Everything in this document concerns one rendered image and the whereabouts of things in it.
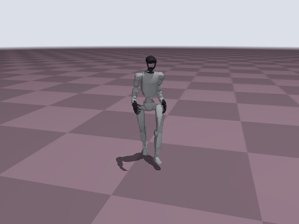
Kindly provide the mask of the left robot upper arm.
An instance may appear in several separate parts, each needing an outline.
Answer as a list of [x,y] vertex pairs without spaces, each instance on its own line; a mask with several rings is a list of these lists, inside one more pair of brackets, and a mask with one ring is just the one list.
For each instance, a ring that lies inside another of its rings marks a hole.
[[159,83],[158,83],[158,90],[157,91],[160,91],[161,90],[160,85],[162,84],[162,81],[164,80],[165,76],[162,72],[158,72],[158,73],[159,73]]

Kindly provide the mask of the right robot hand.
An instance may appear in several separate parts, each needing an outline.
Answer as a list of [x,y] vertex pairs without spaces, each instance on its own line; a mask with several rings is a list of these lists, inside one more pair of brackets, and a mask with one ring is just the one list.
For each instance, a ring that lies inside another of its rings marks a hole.
[[139,110],[141,110],[141,109],[139,109],[138,106],[140,106],[140,105],[137,104],[137,102],[134,100],[132,106],[133,106],[134,112],[139,115],[139,112],[140,112]]

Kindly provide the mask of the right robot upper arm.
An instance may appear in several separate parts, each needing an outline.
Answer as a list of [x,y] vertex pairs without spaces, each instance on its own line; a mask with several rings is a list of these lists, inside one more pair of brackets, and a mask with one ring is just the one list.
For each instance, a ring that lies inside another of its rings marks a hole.
[[138,86],[139,86],[140,80],[142,79],[142,76],[143,76],[142,73],[136,73],[135,74],[135,77],[134,77],[134,91],[133,91],[133,93],[138,94],[138,92],[139,92]]

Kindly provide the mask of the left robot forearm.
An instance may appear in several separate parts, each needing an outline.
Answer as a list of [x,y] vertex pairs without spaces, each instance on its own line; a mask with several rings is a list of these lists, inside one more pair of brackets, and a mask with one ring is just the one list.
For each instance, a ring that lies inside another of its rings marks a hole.
[[160,90],[160,91],[157,92],[157,96],[158,96],[158,100],[162,104],[162,99],[164,99],[163,96],[162,96],[162,90]]

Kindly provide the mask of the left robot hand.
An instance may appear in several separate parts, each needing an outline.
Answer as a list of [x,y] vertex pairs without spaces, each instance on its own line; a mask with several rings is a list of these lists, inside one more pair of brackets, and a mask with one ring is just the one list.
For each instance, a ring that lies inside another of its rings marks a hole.
[[166,102],[165,102],[164,99],[162,99],[162,105],[163,105],[163,110],[164,110],[162,113],[165,113],[165,111],[166,111]]

